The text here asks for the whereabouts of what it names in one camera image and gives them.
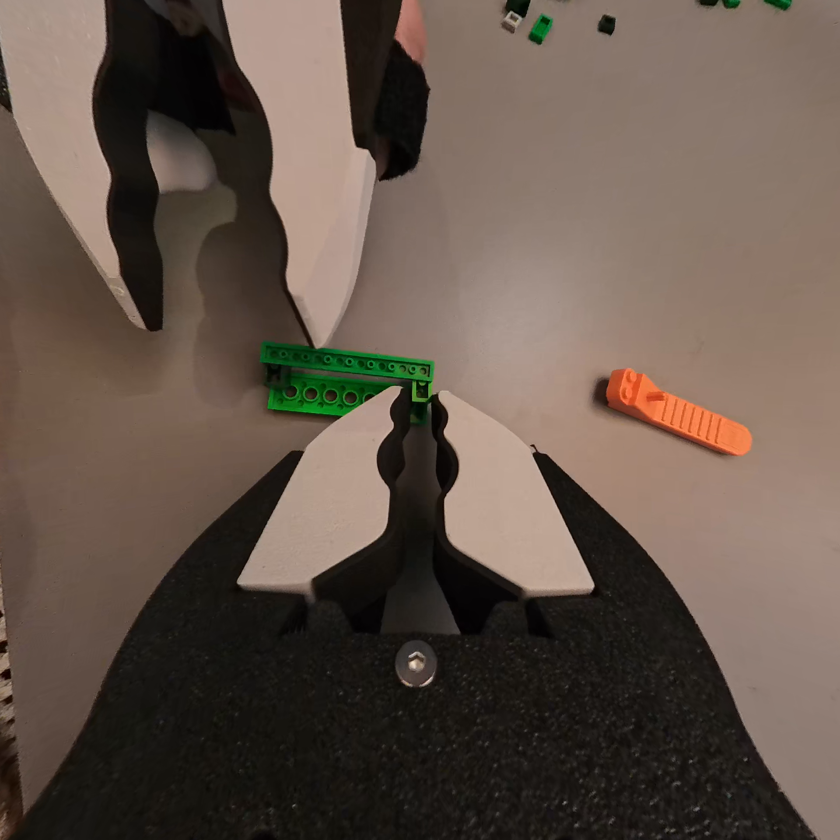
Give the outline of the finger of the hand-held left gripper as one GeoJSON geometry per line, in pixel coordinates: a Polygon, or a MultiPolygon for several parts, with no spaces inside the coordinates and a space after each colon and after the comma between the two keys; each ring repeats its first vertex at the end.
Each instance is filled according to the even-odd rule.
{"type": "Polygon", "coordinates": [[[286,286],[314,348],[329,345],[359,274],[375,183],[354,141],[338,1],[225,1],[238,67],[269,127],[269,195],[286,286]]]}
{"type": "Polygon", "coordinates": [[[38,173],[128,319],[161,330],[147,145],[156,16],[144,2],[3,1],[1,30],[12,113],[38,173]]]}

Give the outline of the wide green lego plate with holes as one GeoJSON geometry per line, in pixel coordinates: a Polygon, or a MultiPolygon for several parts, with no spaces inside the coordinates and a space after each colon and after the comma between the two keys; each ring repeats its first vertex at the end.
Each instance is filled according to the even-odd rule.
{"type": "Polygon", "coordinates": [[[387,390],[384,382],[293,372],[269,385],[267,407],[276,413],[342,417],[387,390]]]}

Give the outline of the cream knit sweater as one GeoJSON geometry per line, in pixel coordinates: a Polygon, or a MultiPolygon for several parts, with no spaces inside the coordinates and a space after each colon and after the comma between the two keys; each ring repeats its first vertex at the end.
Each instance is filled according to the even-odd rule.
{"type": "Polygon", "coordinates": [[[18,749],[12,671],[8,655],[4,604],[1,604],[1,835],[7,838],[20,820],[18,749]]]}

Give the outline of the orange brick separator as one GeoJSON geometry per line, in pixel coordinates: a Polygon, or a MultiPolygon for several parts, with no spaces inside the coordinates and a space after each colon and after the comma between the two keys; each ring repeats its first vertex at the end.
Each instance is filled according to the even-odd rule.
{"type": "Polygon", "coordinates": [[[614,370],[605,397],[613,410],[721,455],[745,456],[752,448],[745,426],[659,389],[633,369],[614,370]]]}

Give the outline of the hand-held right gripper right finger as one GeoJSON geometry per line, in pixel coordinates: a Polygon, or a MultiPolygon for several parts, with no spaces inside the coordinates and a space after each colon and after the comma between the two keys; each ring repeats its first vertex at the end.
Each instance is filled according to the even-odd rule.
{"type": "Polygon", "coordinates": [[[520,598],[590,595],[592,576],[531,448],[454,393],[436,398],[444,452],[455,457],[445,544],[520,598]]]}

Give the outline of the narrow green lego plate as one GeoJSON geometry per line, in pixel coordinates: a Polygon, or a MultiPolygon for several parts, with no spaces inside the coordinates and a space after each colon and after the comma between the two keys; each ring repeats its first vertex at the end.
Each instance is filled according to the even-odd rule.
{"type": "Polygon", "coordinates": [[[431,360],[379,353],[313,349],[306,345],[268,341],[260,345],[259,359],[268,371],[287,367],[300,371],[343,373],[410,382],[430,383],[434,380],[435,372],[435,364],[431,360]]]}

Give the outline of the pile of lego pieces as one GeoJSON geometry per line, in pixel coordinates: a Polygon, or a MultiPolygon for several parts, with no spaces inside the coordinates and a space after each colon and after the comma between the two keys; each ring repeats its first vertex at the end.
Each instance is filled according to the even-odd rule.
{"type": "MultiPolygon", "coordinates": [[[[723,7],[725,9],[737,9],[744,4],[742,1],[695,1],[692,2],[698,7],[723,7]]],[[[763,4],[786,11],[791,8],[792,1],[763,1],[763,4]]],[[[528,18],[531,1],[507,1],[503,8],[503,15],[500,21],[500,26],[507,32],[514,34],[522,26],[528,18]]],[[[528,31],[528,40],[532,43],[541,46],[548,37],[553,27],[553,17],[544,12],[539,12],[533,19],[530,30],[528,31]]],[[[616,16],[610,14],[603,14],[598,19],[596,31],[603,35],[612,36],[616,30],[616,16]]]]}

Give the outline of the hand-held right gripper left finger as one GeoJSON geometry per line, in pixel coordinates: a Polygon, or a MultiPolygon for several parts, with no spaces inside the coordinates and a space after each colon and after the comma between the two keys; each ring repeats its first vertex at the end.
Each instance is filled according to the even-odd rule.
{"type": "Polygon", "coordinates": [[[392,433],[403,453],[410,402],[404,387],[386,387],[310,442],[239,574],[240,589],[324,599],[317,581],[385,535],[395,479],[385,478],[379,454],[392,433]]]}

